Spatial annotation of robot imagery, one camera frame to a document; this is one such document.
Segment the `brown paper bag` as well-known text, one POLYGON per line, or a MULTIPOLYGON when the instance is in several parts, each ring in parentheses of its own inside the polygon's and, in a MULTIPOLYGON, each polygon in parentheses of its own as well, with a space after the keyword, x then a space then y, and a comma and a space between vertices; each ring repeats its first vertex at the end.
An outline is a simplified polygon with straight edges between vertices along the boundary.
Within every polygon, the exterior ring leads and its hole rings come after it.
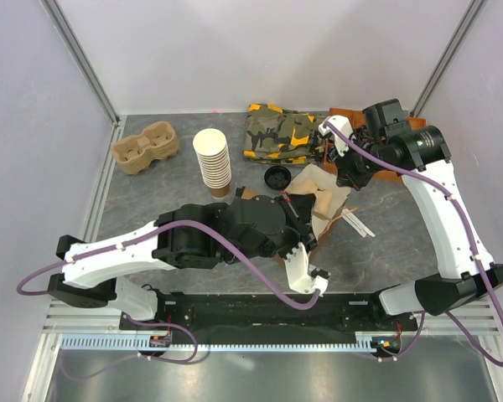
POLYGON ((248 258, 291 259, 300 245, 313 253, 340 217, 350 190, 338 187, 333 174, 316 166, 296 178, 284 167, 267 172, 277 192, 269 196, 247 186, 237 188, 224 212, 226 237, 248 258))

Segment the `cardboard cup carrier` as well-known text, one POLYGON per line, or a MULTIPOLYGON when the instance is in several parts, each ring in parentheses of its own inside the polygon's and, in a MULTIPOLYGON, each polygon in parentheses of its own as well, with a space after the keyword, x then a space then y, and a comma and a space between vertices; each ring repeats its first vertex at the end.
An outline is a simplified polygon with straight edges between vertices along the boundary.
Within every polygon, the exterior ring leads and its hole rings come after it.
POLYGON ((288 186, 288 193, 297 195, 314 195, 314 215, 321 219, 330 219, 332 217, 330 208, 333 203, 333 193, 328 189, 321 188, 311 178, 305 178, 303 181, 291 183, 288 186))
POLYGON ((139 135, 125 137, 111 147, 118 167, 128 175, 147 169, 153 161, 163 161, 179 151, 178 136, 167 121, 147 126, 139 135))

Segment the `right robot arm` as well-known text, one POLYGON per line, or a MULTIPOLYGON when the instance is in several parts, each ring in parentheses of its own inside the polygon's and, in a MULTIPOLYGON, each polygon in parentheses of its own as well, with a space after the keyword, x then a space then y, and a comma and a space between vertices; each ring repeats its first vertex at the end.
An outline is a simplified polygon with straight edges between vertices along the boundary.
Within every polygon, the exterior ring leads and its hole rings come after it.
POLYGON ((443 133, 412 122, 397 99, 369 106, 362 115, 360 126, 347 111, 319 126, 323 134, 328 124, 335 128, 338 185, 361 190, 380 171, 396 173, 418 206, 438 263, 432 276, 378 291, 377 303, 367 308, 368 322, 383 330, 406 312, 437 316, 479 300, 489 287, 502 287, 503 264, 495 262, 464 211, 443 133))

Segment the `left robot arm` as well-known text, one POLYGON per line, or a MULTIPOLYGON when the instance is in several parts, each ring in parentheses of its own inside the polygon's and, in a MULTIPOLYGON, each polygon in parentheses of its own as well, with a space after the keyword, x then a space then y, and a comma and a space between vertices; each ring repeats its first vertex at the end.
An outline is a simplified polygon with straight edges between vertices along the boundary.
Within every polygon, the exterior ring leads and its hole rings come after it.
POLYGON ((95 243, 64 235, 56 251, 63 267, 50 277, 47 292, 71 307, 115 308, 158 329, 168 316, 162 298, 130 282, 131 274, 211 270, 236 261, 256 271, 253 258, 278 256, 290 290, 318 298, 329 277, 309 266, 309 253, 317 245, 314 202, 312 194, 237 194, 229 204, 186 204, 139 229, 95 243))

